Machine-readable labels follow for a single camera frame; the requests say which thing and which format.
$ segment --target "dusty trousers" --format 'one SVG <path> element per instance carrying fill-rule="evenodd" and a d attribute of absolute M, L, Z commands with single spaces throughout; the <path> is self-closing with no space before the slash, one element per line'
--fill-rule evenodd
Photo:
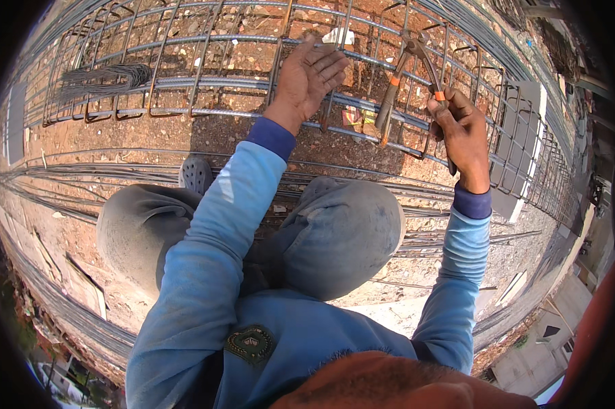
<path fill-rule="evenodd" d="M 107 266 L 156 299 L 166 252 L 183 239 L 201 198 L 187 188 L 152 184 L 116 192 L 97 225 Z M 342 297 L 373 277 L 404 235 L 403 210 L 383 186 L 317 177 L 280 230 L 248 251 L 240 297 L 281 287 L 320 300 Z"/>

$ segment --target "person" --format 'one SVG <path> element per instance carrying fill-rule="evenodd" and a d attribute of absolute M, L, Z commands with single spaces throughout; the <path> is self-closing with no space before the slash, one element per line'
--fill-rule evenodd
<path fill-rule="evenodd" d="M 428 101 L 460 180 L 411 339 L 324 302 L 373 277 L 401 244 L 401 206 L 379 184 L 317 177 L 253 245 L 301 124 L 348 65 L 308 37 L 213 183 L 190 156 L 184 187 L 134 184 L 106 202 L 97 233 L 107 264 L 152 297 L 159 288 L 127 366 L 128 407 L 536 407 L 468 375 L 492 204 L 484 117 L 459 90 L 445 89 L 449 109 Z"/>

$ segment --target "shoe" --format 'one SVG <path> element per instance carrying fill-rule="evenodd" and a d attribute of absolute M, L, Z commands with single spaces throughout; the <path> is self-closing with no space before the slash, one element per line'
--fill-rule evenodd
<path fill-rule="evenodd" d="M 178 185 L 204 195 L 214 177 L 212 168 L 205 158 L 198 154 L 190 154 L 180 167 Z"/>

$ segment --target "window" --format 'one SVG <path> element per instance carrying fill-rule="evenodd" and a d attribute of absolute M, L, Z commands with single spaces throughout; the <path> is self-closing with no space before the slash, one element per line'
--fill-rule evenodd
<path fill-rule="evenodd" d="M 564 348 L 566 353 L 572 353 L 574 346 L 575 346 L 575 343 L 573 341 L 573 338 L 569 338 L 569 340 L 565 342 L 562 348 Z"/>

